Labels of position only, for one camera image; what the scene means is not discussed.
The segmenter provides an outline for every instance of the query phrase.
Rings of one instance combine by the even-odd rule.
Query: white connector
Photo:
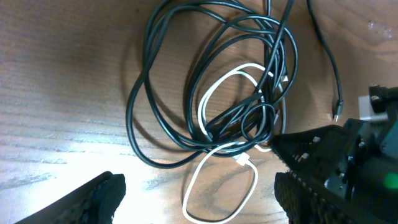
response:
[[[248,163],[250,156],[247,153],[242,153],[232,157],[239,165],[244,166]]]

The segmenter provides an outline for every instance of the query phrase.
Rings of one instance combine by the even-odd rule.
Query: wooden table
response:
[[[126,98],[140,72],[143,29],[158,2],[0,3],[0,223],[36,212],[106,170],[126,176],[127,194],[114,223],[188,223],[181,212],[182,193],[201,157],[173,170],[149,167],[132,152],[124,123]],[[260,0],[243,2],[262,9]],[[284,4],[275,1],[272,15],[280,17]],[[367,94],[370,83],[398,85],[398,2],[323,0],[314,6],[341,73],[345,110],[338,124],[343,124],[358,117],[358,97]],[[159,105],[180,131],[185,129],[182,92],[189,66],[216,25],[197,13],[176,16],[151,71]],[[287,97],[291,133],[330,124],[335,86],[305,1],[296,2],[288,28],[300,55],[297,81]],[[223,52],[206,72],[199,95],[234,65],[260,62],[259,44],[244,41]],[[243,95],[236,94],[240,88]],[[163,162],[185,157],[164,150],[177,147],[161,130],[143,91],[134,110],[142,150]],[[246,80],[229,79],[210,100],[209,117],[251,91]],[[273,189],[275,173],[287,168],[271,153],[249,153],[259,184],[231,223],[287,223]],[[211,158],[188,209],[199,217],[223,218],[242,199],[251,178],[250,168]]]

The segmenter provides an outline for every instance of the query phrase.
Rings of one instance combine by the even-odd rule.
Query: tangled cable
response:
[[[163,2],[155,8],[153,14],[149,18],[145,30],[144,44],[142,46],[142,71],[138,76],[127,101],[127,135],[136,155],[146,164],[156,168],[171,169],[179,167],[192,161],[201,153],[207,153],[194,172],[188,189],[184,195],[182,212],[185,218],[194,223],[223,224],[232,220],[241,211],[245,203],[249,200],[249,197],[254,192],[259,174],[256,166],[249,160],[249,155],[247,155],[245,152],[253,147],[257,148],[261,152],[268,152],[271,150],[263,149],[259,144],[268,141],[273,135],[274,124],[277,119],[276,109],[278,108],[279,103],[282,105],[282,134],[285,131],[286,103],[284,97],[295,80],[298,62],[296,43],[292,34],[285,27],[294,0],[288,0],[280,22],[271,18],[271,0],[267,0],[267,9],[265,10],[266,16],[256,14],[252,9],[246,7],[238,0],[193,0],[178,4],[173,7],[167,7],[169,2],[170,0],[163,0]],[[216,12],[205,8],[204,6],[206,5],[230,7],[232,9],[243,11],[246,13],[246,15],[239,16],[229,21]],[[331,50],[327,46],[327,43],[322,36],[318,21],[313,13],[311,0],[307,0],[307,6],[315,26],[315,32],[317,33],[320,42],[325,47],[327,54],[330,56],[330,60],[335,72],[338,87],[338,101],[335,105],[333,115],[336,116],[337,119],[338,115],[341,114],[343,109],[340,77],[333,54],[331,53]],[[196,11],[204,13],[224,24],[216,33],[216,35],[210,40],[201,57],[196,62],[195,68],[186,86],[187,91],[184,95],[183,106],[185,109],[186,124],[191,138],[185,137],[184,135],[178,133],[165,121],[156,105],[149,79],[150,68],[159,52],[169,22],[176,13],[183,11]],[[246,20],[254,21],[259,28],[255,29],[239,24],[239,22]],[[245,32],[246,34],[239,35],[226,41],[225,43],[220,44],[219,39],[228,28],[237,29]],[[199,127],[196,127],[193,122],[193,96],[195,94],[195,90],[197,89],[198,83],[202,78],[202,75],[210,63],[224,49],[239,42],[240,40],[247,39],[261,40],[264,44],[264,66],[258,65],[256,63],[246,63],[232,69],[220,77],[216,82],[214,82],[214,84],[210,86],[209,90],[207,90],[203,95],[203,98],[198,105],[197,115]],[[293,49],[293,67],[290,73],[288,72],[285,61],[286,53],[284,47],[286,40],[291,43]],[[243,70],[246,67],[255,67],[262,70],[263,73],[258,82],[252,76],[250,76],[250,74]],[[254,93],[228,108],[226,111],[222,112],[208,122],[206,119],[206,106],[211,95],[224,80],[233,75],[242,75],[248,78],[255,86]],[[283,80],[288,80],[286,85],[282,84]],[[180,146],[184,151],[193,152],[187,158],[172,164],[162,164],[149,159],[139,149],[132,127],[132,116],[134,102],[136,100],[138,91],[143,84],[145,85],[150,106],[163,130],[167,133],[170,139],[173,140],[173,142]],[[254,128],[256,128],[256,133],[254,136],[250,136],[249,132]],[[188,198],[192,187],[196,181],[200,169],[206,160],[211,156],[233,157],[238,164],[242,166],[249,165],[254,171],[251,188],[243,198],[243,201],[239,204],[238,208],[230,216],[217,221],[196,218],[187,211]]]
[[[155,8],[153,14],[149,18],[144,33],[142,71],[138,76],[127,101],[127,135],[134,152],[141,160],[150,166],[171,169],[192,161],[203,152],[210,152],[219,146],[235,142],[241,137],[244,137],[247,141],[243,144],[231,144],[228,147],[222,148],[219,152],[214,152],[213,155],[217,157],[232,157],[240,155],[257,146],[259,143],[269,140],[272,137],[274,130],[275,108],[289,91],[297,73],[297,46],[292,34],[285,27],[294,0],[288,0],[280,22],[269,16],[270,5],[268,5],[267,9],[268,15],[264,16],[256,14],[252,9],[246,7],[237,0],[189,1],[178,4],[169,8],[167,11],[164,11],[169,2],[170,0],[164,0]],[[239,16],[229,21],[216,12],[205,8],[204,6],[206,5],[230,7],[243,11],[247,15]],[[159,52],[169,22],[173,15],[183,11],[201,12],[224,24],[204,49],[201,57],[195,65],[194,71],[188,81],[188,85],[186,86],[187,92],[184,96],[183,105],[186,124],[191,138],[178,133],[165,121],[156,105],[149,79],[150,68]],[[254,21],[259,28],[245,27],[239,24],[239,22],[246,20]],[[220,45],[218,40],[228,28],[244,31],[247,34],[239,35]],[[204,125],[198,129],[193,122],[193,96],[203,73],[209,64],[224,49],[240,40],[246,39],[261,40],[264,44],[264,71],[262,77],[256,84],[253,95],[236,103],[208,123],[203,119],[203,116],[200,116],[202,121],[204,121]],[[291,43],[293,48],[294,64],[290,73],[287,70],[285,62],[286,53],[284,44],[286,40]],[[284,76],[288,76],[290,78],[286,86],[280,89],[279,87],[282,87],[282,85],[280,85],[280,81]],[[184,151],[193,152],[193,154],[187,158],[172,164],[162,164],[149,159],[139,149],[132,127],[132,115],[136,96],[143,84],[145,85],[150,106],[163,130],[167,133],[170,139]],[[250,137],[248,132],[256,127],[255,136]]]

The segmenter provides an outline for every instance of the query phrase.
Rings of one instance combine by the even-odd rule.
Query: green light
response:
[[[388,189],[398,189],[398,174],[388,173],[384,178],[384,186]]]

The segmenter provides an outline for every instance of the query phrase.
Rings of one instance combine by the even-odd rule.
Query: white cord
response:
[[[217,89],[217,87],[224,81],[226,80],[228,77],[233,76],[233,75],[243,75],[246,78],[248,78],[254,86],[257,86],[257,81],[250,76],[249,74],[247,74],[246,72],[240,71],[240,69],[246,68],[246,67],[255,67],[258,68],[262,71],[265,70],[265,68],[261,65],[258,65],[256,63],[245,63],[243,65],[240,65],[234,69],[232,69],[231,71],[229,71],[228,73],[226,73],[225,75],[223,75],[221,78],[219,78],[216,82],[214,82],[214,84],[212,84],[212,86],[210,86],[210,88],[206,91],[206,93],[203,95],[202,99],[199,102],[199,107],[198,107],[198,123],[199,123],[199,127],[200,130],[202,131],[202,133],[210,139],[205,126],[207,124],[207,120],[206,120],[206,106],[207,103],[210,99],[210,96],[214,93],[214,91]],[[272,74],[271,72],[268,73],[269,76],[273,77],[274,74]],[[279,84],[279,91],[282,92],[282,85]],[[264,102],[264,97],[262,96],[260,98],[261,102]],[[286,111],[286,103],[285,103],[285,98],[282,99],[282,112],[283,112],[283,120],[282,120],[282,131],[284,132],[284,127],[285,127],[285,121],[286,121],[286,115],[285,115],[285,111]],[[263,106],[262,107],[262,113],[263,113],[263,119],[261,121],[261,126],[260,129],[262,129],[265,126],[266,123],[266,107]],[[261,152],[269,152],[271,151],[271,148],[267,148],[267,149],[263,149],[262,147],[260,147],[259,145],[255,145],[254,146],[256,149],[258,149]]]
[[[210,139],[205,126],[207,124],[207,120],[206,120],[206,106],[207,103],[210,99],[210,96],[214,93],[214,91],[217,89],[217,87],[224,81],[226,80],[228,77],[232,76],[232,75],[243,75],[246,78],[248,78],[254,86],[257,86],[257,81],[250,76],[249,74],[247,74],[246,72],[240,71],[240,69],[246,68],[246,67],[255,67],[258,68],[262,71],[265,70],[265,68],[261,65],[258,65],[256,63],[246,63],[244,65],[240,65],[234,69],[232,69],[231,71],[229,71],[228,73],[226,73],[225,75],[223,75],[221,78],[219,78],[216,82],[214,82],[214,84],[212,84],[212,86],[210,86],[210,88],[206,91],[206,93],[203,95],[202,99],[200,100],[199,103],[199,107],[198,107],[198,122],[199,122],[199,127],[202,131],[202,133]],[[272,74],[271,72],[268,73],[269,76],[273,77],[274,74]],[[282,92],[282,85],[279,83],[279,91]],[[260,98],[261,102],[265,102],[264,101],[264,97],[262,96]],[[283,113],[283,120],[282,120],[282,132],[284,132],[285,129],[285,121],[286,121],[286,115],[285,112],[286,111],[286,103],[285,103],[285,98],[282,99],[282,113]],[[260,125],[260,129],[263,128],[265,126],[266,123],[266,107],[263,106],[262,107],[262,112],[263,112],[263,116],[262,116],[262,121],[261,121],[261,125]],[[248,193],[246,194],[246,196],[243,198],[242,202],[239,204],[238,208],[232,213],[230,214],[228,217],[222,219],[222,220],[218,220],[218,221],[212,221],[212,220],[202,220],[202,219],[198,219],[192,215],[190,215],[187,211],[187,203],[188,203],[188,198],[189,195],[191,194],[192,191],[192,187],[198,177],[198,174],[200,172],[200,169],[203,167],[204,163],[206,162],[206,160],[208,158],[210,158],[215,152],[222,150],[226,147],[235,145],[235,144],[244,144],[245,142],[231,142],[231,143],[227,143],[224,144],[222,146],[218,146],[215,149],[213,149],[212,151],[210,151],[203,159],[202,161],[200,161],[197,169],[195,170],[195,172],[193,173],[191,182],[189,183],[189,186],[187,188],[187,191],[185,192],[184,195],[184,199],[182,202],[182,213],[184,214],[185,218],[187,220],[190,220],[193,223],[198,223],[198,224],[208,224],[208,223],[215,223],[215,224],[222,224],[222,223],[226,223],[231,221],[244,207],[244,205],[246,204],[246,202],[249,200],[250,196],[252,195],[252,193],[254,192],[254,188],[257,185],[258,182],[258,171],[256,166],[249,161],[249,155],[247,155],[246,153],[242,153],[238,156],[234,156],[233,158],[236,160],[236,162],[238,164],[241,164],[242,166],[244,166],[245,164],[249,165],[250,167],[252,167],[253,171],[254,171],[254,177],[253,177],[253,182],[251,184],[251,188],[248,191]],[[263,149],[262,147],[255,145],[254,146],[256,149],[258,149],[261,152],[269,152],[271,150],[271,148],[267,148],[267,149]]]
[[[206,162],[206,160],[213,155],[216,151],[219,151],[220,149],[223,149],[225,147],[229,147],[232,146],[234,144],[244,144],[244,142],[231,142],[231,143],[227,143],[224,144],[222,146],[218,146],[217,148],[213,149],[211,152],[209,152],[203,159],[202,161],[200,161],[197,169],[195,170],[195,172],[193,173],[191,182],[189,183],[189,186],[187,188],[187,191],[185,192],[184,195],[184,200],[182,202],[182,213],[184,214],[185,218],[187,220],[190,220],[193,223],[197,223],[197,224],[208,224],[208,223],[215,223],[215,224],[222,224],[222,223],[226,223],[231,221],[244,207],[244,205],[246,204],[246,202],[248,202],[250,196],[253,194],[254,192],[254,188],[257,185],[258,182],[258,178],[259,178],[259,173],[257,171],[256,166],[249,161],[249,156],[246,153],[242,153],[239,156],[234,157],[234,159],[236,159],[236,161],[241,164],[242,166],[247,164],[250,167],[252,167],[253,171],[254,171],[254,177],[253,177],[253,182],[251,184],[251,188],[249,190],[249,192],[246,194],[246,196],[243,198],[242,202],[239,204],[238,208],[232,213],[230,214],[228,217],[222,219],[222,220],[217,220],[217,221],[212,221],[212,220],[199,220],[198,218],[195,218],[194,216],[190,215],[187,211],[187,203],[188,203],[188,198],[189,195],[191,194],[191,190],[192,187],[198,177],[199,171],[202,168],[202,166],[204,165],[204,163]]]

